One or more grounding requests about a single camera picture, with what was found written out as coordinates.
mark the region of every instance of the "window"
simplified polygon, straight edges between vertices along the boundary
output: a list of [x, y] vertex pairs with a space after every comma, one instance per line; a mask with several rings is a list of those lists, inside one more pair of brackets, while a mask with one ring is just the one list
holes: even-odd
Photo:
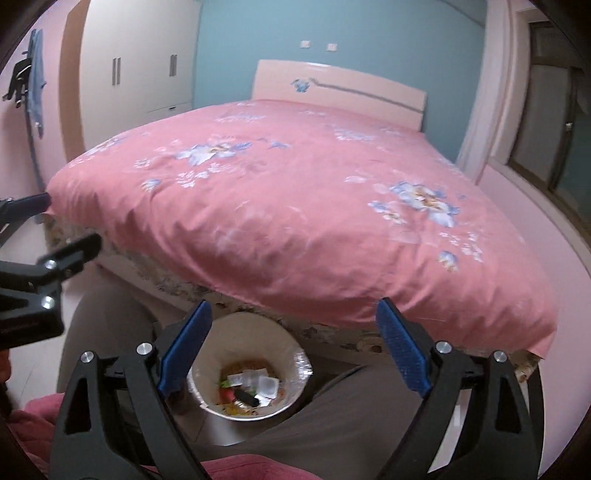
[[541, 190], [591, 244], [589, 79], [566, 37], [531, 25], [525, 109], [509, 166]]

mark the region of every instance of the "pink fabric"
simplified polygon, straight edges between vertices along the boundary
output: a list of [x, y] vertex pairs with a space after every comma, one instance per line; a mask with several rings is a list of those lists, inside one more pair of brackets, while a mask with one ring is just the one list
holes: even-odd
[[[29, 402], [23, 411], [15, 411], [8, 427], [29, 458], [44, 474], [49, 472], [51, 441], [63, 394]], [[213, 480], [320, 480], [311, 473], [258, 455], [238, 455], [203, 467]]]
[[241, 102], [124, 133], [62, 169], [52, 212], [187, 281], [370, 328], [390, 297], [436, 339], [544, 356], [557, 308], [517, 230], [424, 135]]

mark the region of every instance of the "bed headboard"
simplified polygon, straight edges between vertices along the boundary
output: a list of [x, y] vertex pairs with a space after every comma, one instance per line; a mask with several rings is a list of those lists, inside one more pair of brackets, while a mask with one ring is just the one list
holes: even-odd
[[338, 107], [418, 131], [427, 94], [369, 73], [331, 65], [259, 60], [252, 99]]

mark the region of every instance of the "wardrobe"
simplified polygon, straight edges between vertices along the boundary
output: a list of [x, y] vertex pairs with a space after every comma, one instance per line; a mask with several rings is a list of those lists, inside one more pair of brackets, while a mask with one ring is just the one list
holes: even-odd
[[[193, 108], [201, 6], [198, 0], [83, 0], [72, 11], [60, 68], [68, 160], [81, 148]], [[77, 87], [77, 101], [68, 86]]]

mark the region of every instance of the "gray pants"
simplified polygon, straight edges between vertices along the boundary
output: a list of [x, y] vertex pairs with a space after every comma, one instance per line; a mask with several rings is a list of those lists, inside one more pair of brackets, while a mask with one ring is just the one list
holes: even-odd
[[[97, 289], [80, 302], [66, 338], [58, 391], [80, 355], [134, 351], [154, 340], [156, 318], [130, 294]], [[200, 461], [251, 453], [323, 480], [374, 480], [408, 429], [421, 398], [394, 367], [359, 367], [326, 384], [311, 403], [278, 426], [237, 445], [192, 445]]]

